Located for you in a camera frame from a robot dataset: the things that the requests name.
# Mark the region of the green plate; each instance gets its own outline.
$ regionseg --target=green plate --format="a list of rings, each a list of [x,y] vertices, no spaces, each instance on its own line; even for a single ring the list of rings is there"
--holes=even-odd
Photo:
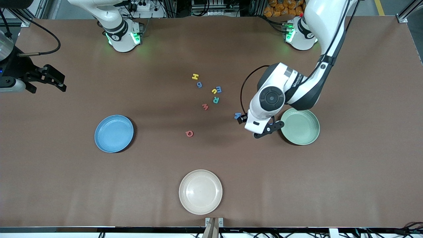
[[[313,143],[320,133],[320,124],[317,117],[309,110],[297,111],[288,109],[280,119],[285,123],[282,134],[290,142],[297,145]]]

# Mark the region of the yellow floor line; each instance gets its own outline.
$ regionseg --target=yellow floor line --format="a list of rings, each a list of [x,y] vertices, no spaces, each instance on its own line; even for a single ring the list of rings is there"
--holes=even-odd
[[[377,12],[379,12],[379,16],[384,16],[385,13],[383,12],[382,4],[380,3],[380,0],[374,0],[374,3],[376,4]]]

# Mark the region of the plate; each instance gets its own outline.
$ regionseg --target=plate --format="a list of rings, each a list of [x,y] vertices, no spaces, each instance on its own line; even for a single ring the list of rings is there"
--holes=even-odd
[[[309,110],[297,111],[288,109],[280,119],[285,123],[281,128],[287,140],[297,145],[313,143],[320,133],[320,124],[317,117]]]
[[[205,215],[216,209],[222,200],[219,178],[210,171],[199,169],[187,174],[179,186],[182,206],[195,215]]]
[[[94,141],[99,149],[116,153],[125,149],[134,137],[132,122],[122,115],[108,116],[97,126]]]

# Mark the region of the table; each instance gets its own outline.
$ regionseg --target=table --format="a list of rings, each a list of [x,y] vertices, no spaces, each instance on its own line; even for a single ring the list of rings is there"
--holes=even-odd
[[[318,44],[296,51],[259,18],[186,17],[151,20],[143,45],[118,53],[95,20],[39,22],[62,48],[32,59],[60,70],[68,89],[38,83],[36,94],[0,95],[1,226],[196,226],[210,216],[260,227],[423,220],[423,67],[395,17],[354,18],[312,109],[320,136],[307,146],[278,133],[254,139],[233,114],[251,71],[283,62],[309,74]],[[24,52],[55,44],[34,25],[17,42]],[[263,71],[247,82],[245,105]],[[134,122],[136,139],[107,154],[93,135],[113,114]],[[187,212],[178,197],[195,169],[223,184],[220,206],[205,216]]]

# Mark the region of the white robotic arm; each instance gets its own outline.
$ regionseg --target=white robotic arm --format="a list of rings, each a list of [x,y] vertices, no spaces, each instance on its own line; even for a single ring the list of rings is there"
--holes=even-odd
[[[254,132],[255,138],[283,127],[283,122],[268,121],[276,115],[284,104],[297,110],[312,108],[320,97],[326,78],[335,64],[336,57],[345,38],[345,16],[351,5],[357,0],[310,0],[304,17],[293,25],[310,29],[321,46],[321,56],[316,68],[309,77],[304,76],[283,63],[273,64],[267,68],[258,82],[257,93],[250,102],[247,115],[240,117],[245,128]]]
[[[123,0],[68,0],[91,13],[102,25],[109,44],[119,52],[128,52],[141,43],[143,25],[130,19],[123,19],[113,6]]]

